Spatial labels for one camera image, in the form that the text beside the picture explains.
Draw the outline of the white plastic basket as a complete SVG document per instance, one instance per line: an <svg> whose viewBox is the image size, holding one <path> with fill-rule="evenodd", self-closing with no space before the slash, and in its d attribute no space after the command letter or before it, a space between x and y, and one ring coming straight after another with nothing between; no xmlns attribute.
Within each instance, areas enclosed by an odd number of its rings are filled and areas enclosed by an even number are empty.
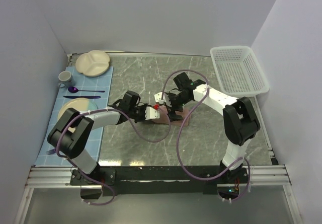
<svg viewBox="0 0 322 224"><path fill-rule="evenodd" d="M255 97L269 91L263 70L248 46L221 46L210 49L220 90L233 97Z"/></svg>

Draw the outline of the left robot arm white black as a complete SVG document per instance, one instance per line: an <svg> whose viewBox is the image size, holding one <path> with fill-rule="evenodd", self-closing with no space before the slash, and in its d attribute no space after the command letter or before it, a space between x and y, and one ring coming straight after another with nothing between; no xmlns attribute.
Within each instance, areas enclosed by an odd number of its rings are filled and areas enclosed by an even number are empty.
<svg viewBox="0 0 322 224"><path fill-rule="evenodd" d="M96 184L101 178L100 165L85 149L93 129L107 125L118 125L128 119L135 123L158 117L158 113L149 104L140 105L140 96L127 91L122 99L100 111L79 112L74 108L67 109L57 121L47 137L57 154L69 159L83 173L86 183Z"/></svg>

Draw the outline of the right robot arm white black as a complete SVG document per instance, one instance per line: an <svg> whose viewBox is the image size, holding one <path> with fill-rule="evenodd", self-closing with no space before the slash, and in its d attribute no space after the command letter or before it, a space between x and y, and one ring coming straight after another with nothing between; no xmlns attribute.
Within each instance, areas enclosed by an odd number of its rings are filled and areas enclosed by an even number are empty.
<svg viewBox="0 0 322 224"><path fill-rule="evenodd" d="M162 96L168 98L165 106L169 119L186 123L188 118L175 112L182 111L183 106L191 101L196 101L198 105L205 104L222 115L228 145L220 165L222 169L213 177L197 177L184 165L181 167L188 176L196 180L212 181L221 177L224 182L231 183L246 162L245 154L249 143L261 128L253 105L247 97L232 97L212 88L206 77L192 81L186 73L187 70L184 69L171 74L179 90L177 95L172 96L162 91Z"/></svg>

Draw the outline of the purple knife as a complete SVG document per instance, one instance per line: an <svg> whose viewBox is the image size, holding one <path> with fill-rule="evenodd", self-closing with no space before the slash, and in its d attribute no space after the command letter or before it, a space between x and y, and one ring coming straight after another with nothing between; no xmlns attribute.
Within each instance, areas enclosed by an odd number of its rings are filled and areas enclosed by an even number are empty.
<svg viewBox="0 0 322 224"><path fill-rule="evenodd" d="M78 98L85 98L85 99L99 99L101 96L63 96L67 99L78 99Z"/></svg>

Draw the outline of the blue grid placemat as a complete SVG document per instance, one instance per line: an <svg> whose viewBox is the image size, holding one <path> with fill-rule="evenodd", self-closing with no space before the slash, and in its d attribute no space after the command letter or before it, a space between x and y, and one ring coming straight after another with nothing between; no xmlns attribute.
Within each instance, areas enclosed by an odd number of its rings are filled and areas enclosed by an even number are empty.
<svg viewBox="0 0 322 224"><path fill-rule="evenodd" d="M112 82L113 67L109 67L109 69L104 74L98 77L84 76L83 74L77 72L74 66L67 67L66 70L72 73L76 88L80 90L104 90L105 92L77 92L73 94L70 93L66 88L61 88L58 90L55 103L58 99L64 99L63 96L101 96L101 98L91 99L91 101L93 101L97 105L98 109L103 109L107 107ZM58 110L55 109L54 104L47 132L41 150L34 164L36 167L71 167L71 164L68 161L66 161L63 158L60 158L59 156L57 156L57 154L46 155L46 151L54 148L47 142L47 137L48 133L53 129L57 122L57 115Z"/></svg>

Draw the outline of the cream teal round plate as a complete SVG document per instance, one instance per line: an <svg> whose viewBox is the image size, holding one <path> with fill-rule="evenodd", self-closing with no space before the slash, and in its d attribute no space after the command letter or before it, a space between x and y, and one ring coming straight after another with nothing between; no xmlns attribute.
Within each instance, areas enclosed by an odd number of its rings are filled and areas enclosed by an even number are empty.
<svg viewBox="0 0 322 224"><path fill-rule="evenodd" d="M78 111L88 111L88 110L97 110L97 105L86 98L76 98L76 99L58 99L55 103L55 109L58 110L58 115L56 117L56 120L59 120L63 113L68 108L74 108Z"/></svg>

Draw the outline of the cream divided plate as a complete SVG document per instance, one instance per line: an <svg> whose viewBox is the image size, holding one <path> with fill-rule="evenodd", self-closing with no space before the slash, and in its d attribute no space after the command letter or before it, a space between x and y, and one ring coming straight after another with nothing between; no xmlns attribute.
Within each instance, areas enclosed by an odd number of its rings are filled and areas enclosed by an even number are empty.
<svg viewBox="0 0 322 224"><path fill-rule="evenodd" d="M104 74L109 66L109 55L100 50L92 50L80 55L75 63L77 72L87 77L98 77Z"/></svg>

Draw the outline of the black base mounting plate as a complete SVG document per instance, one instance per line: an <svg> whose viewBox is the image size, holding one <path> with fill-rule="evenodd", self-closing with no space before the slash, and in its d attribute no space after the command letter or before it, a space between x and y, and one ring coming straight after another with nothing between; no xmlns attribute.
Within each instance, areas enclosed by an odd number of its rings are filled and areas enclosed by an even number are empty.
<svg viewBox="0 0 322 224"><path fill-rule="evenodd" d="M248 181L247 170L240 167L227 171L212 180L223 167L221 166L188 166L188 171L196 175L194 179L187 175L180 166L102 166L99 181L111 186L114 192L104 187L102 190L87 190L86 186L95 183L85 178L79 170L72 171L71 186L81 187L81 196L86 200L97 199L100 195L130 194L172 194L202 193L216 195L222 192L225 197L235 199L239 193L239 185Z"/></svg>

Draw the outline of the purple spoon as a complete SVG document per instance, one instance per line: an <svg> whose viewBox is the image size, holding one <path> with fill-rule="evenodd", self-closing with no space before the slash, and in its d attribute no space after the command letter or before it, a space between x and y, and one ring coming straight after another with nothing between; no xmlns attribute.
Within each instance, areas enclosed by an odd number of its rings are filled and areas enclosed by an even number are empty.
<svg viewBox="0 0 322 224"><path fill-rule="evenodd" d="M77 92L96 92L96 93L104 93L104 90L80 90L76 87L68 87L67 90L70 93L77 93Z"/></svg>

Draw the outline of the grey mug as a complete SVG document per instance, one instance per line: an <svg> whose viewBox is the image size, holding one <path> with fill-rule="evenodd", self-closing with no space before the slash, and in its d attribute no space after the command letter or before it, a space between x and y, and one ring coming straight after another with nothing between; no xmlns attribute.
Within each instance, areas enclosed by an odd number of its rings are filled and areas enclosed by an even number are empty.
<svg viewBox="0 0 322 224"><path fill-rule="evenodd" d="M69 87L73 87L73 77L72 77L72 73L69 71L62 71L59 75L58 75L58 87L59 88L69 88Z"/></svg>

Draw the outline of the purple fork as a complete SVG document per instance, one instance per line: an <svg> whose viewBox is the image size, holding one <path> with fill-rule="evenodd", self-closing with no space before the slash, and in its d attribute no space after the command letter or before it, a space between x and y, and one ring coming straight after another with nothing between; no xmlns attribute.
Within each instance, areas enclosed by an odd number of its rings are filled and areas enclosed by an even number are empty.
<svg viewBox="0 0 322 224"><path fill-rule="evenodd" d="M46 155L52 155L52 154L56 154L56 149L55 148L46 151Z"/></svg>

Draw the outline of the aluminium frame rail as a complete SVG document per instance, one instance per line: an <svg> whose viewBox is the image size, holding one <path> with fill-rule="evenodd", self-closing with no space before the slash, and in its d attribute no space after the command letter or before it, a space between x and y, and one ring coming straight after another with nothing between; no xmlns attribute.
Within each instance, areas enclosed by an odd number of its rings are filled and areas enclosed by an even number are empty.
<svg viewBox="0 0 322 224"><path fill-rule="evenodd" d="M217 164L226 145L219 139L184 140L181 158L189 165ZM253 165L250 193L232 204L189 193L119 195L111 204L89 206L81 201L80 187L69 184L71 167L31 168L14 223L304 223L288 170L267 166L275 157L270 143L252 140L247 151ZM175 140L103 141L100 164L177 165Z"/></svg>

